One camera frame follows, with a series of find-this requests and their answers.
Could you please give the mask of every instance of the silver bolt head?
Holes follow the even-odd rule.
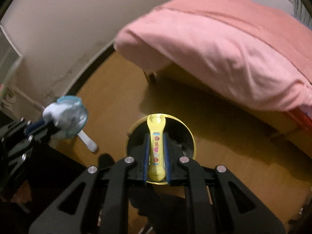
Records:
[[[126,163],[132,163],[134,160],[135,160],[135,159],[134,159],[133,157],[126,157],[126,158],[124,159],[124,161],[125,161]]]
[[[180,162],[181,163],[188,163],[190,161],[190,159],[186,156],[180,157]]]
[[[97,172],[97,167],[96,166],[90,166],[88,168],[88,173],[93,174]]]
[[[227,168],[224,165],[218,165],[216,167],[216,170],[220,173],[225,173],[227,171]]]

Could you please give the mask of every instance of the wooden floor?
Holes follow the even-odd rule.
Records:
[[[98,144],[93,154],[79,138],[63,141],[58,149],[85,166],[101,153],[124,157],[125,136],[131,125],[151,113],[167,113],[192,131],[197,161],[214,168],[227,166],[287,226],[312,185],[312,160],[288,143],[274,144],[268,126],[237,107],[169,79],[148,85],[141,69],[112,54],[79,91],[89,111],[84,131]],[[158,189],[173,194],[179,188]],[[137,234],[146,220],[129,208],[129,233]]]

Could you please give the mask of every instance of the pink bedsheet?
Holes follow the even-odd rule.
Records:
[[[236,8],[239,3],[247,4],[250,15]],[[273,19],[253,20],[257,13]],[[296,27],[294,44],[283,30],[274,32],[280,26]],[[282,11],[248,0],[174,0],[125,26],[114,46],[147,73],[173,61],[239,104],[288,111],[312,105],[310,36]]]

